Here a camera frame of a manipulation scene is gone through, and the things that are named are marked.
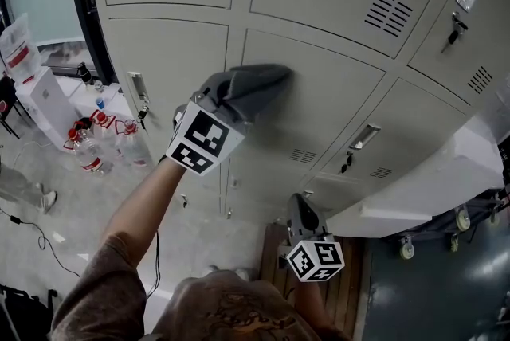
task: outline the shoe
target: shoe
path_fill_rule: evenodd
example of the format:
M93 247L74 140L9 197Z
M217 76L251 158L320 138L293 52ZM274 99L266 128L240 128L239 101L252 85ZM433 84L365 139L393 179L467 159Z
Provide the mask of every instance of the shoe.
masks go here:
M218 270L219 268L215 265L207 266L206 268L204 268L202 272L202 277L205 277L208 274L211 274L212 272L217 272Z
M236 273L239 278L243 279L244 281L249 281L249 273L245 268L236 268L233 272Z
M40 210L43 214L46 214L49 209L53 206L53 204L57 201L57 192L50 191L47 194L43 195L41 198Z

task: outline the wooden pallet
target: wooden pallet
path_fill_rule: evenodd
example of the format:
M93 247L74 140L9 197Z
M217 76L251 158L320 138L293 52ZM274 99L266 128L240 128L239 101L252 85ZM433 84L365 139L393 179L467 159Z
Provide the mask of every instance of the wooden pallet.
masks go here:
M273 283L280 294L294 305L291 289L296 286L297 278L290 268L280 269L277 263L278 246L287 235L285 226L275 224L266 226L260 279ZM352 237L336 239L342 246L345 268L332 279L320 282L319 287L326 311L330 317L335 318L336 327L352 337L361 287L363 240Z

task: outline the brown t-shirt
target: brown t-shirt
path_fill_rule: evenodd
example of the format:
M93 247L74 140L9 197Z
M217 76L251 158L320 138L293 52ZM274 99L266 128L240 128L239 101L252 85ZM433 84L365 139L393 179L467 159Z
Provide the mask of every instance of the brown t-shirt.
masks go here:
M144 336L146 294L126 255L118 237L106 241L58 308L52 340L320 339L271 284L229 271L181 282Z

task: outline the black cable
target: black cable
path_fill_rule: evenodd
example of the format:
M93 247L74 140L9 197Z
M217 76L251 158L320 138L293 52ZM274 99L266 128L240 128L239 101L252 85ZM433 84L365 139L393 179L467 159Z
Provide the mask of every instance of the black cable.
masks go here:
M55 250L53 249L53 246L51 244L51 242L49 241L49 239L46 237L45 233L42 231L41 228L39 228L38 225L36 225L35 223L33 222L24 222L22 221L20 218L16 218L15 216L13 215L9 215L5 210L3 210L2 208L0 208L0 214L5 214L7 215L9 218L10 218L10 221L17 224L17 225L33 225L35 226L37 229L39 229L39 232L41 232L41 236L37 239L37 244L39 245L39 249L40 250L44 250L46 249L46 243L48 243L49 245L49 248L51 249L51 252L53 253L53 257L55 257L55 260L57 261L57 263L67 272L69 273L72 273L73 275L77 276L77 277L80 277L80 275L76 272L74 272L73 270L69 270L68 268L65 268L61 261L58 260L58 257L57 255L55 254Z
M159 270L159 229L156 231L155 271L156 271L156 278L155 278L154 284L151 287L151 290L149 290L149 293L147 294L147 299L149 299L149 297L154 294L156 289L159 287L159 282L161 281L161 271Z

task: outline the tiled floor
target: tiled floor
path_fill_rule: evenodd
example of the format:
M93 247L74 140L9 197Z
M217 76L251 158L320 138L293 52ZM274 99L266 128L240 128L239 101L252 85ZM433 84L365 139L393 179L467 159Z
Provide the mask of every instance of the tiled floor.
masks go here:
M11 127L20 135L16 140L0 127L2 162L11 167L23 145L48 140L42 132L23 123L16 113L9 116ZM103 228L120 203L148 173L116 164L111 174L96 178L83 172L72 155L53 145L40 148L27 145L16 162L18 171L34 182L58 191L55 206L46 215L28 206L0 199L0 206L23 221L37 223L53 243L62 264L78 273L87 264L81 255L94 254ZM145 315L146 331L150 331L176 284L189 276L200 276L211 264L220 268L258 268L264 226L249 221L227 220L225 216L205 210L183 209L172 201L161 226L161 284L149 299ZM64 238L58 242L57 233ZM32 226L15 225L0 215L0 283L26 290L44 301L47 290L54 288L65 295L77 278L63 270L54 260L50 249L41 251L39 234ZM139 266L142 282L151 287L155 279L155 244Z

